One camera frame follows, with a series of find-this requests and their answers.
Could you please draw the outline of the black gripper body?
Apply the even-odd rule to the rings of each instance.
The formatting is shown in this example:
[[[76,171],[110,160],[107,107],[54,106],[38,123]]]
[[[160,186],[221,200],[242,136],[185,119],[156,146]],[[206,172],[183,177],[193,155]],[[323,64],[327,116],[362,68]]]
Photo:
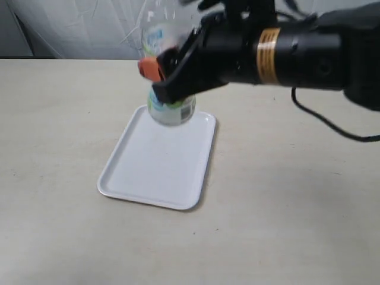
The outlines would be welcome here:
[[[202,19],[179,51],[168,79],[153,83],[163,103],[175,103],[189,96],[229,83],[260,84],[257,46],[261,25],[245,19],[238,27],[220,15]]]

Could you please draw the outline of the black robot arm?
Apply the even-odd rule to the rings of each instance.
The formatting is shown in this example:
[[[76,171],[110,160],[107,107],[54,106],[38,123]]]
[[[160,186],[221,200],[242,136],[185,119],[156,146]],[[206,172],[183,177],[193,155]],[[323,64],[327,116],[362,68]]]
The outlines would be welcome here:
[[[204,17],[180,47],[138,62],[159,101],[176,103],[230,83],[338,90],[379,110],[379,4],[278,21]]]

